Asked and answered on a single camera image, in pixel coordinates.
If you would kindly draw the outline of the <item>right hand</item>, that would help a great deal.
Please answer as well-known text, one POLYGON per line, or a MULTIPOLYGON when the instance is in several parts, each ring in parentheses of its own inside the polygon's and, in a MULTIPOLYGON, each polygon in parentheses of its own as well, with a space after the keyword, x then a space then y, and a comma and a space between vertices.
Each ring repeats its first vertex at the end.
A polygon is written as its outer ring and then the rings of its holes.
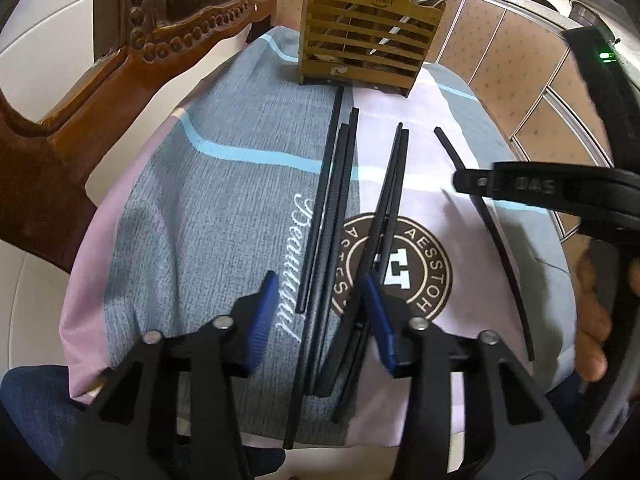
POLYGON ((585 382, 598 382, 608 368, 603 345, 612 321, 596 294, 597 273, 586 250, 577 261, 579 289, 576 300, 575 368, 585 382))

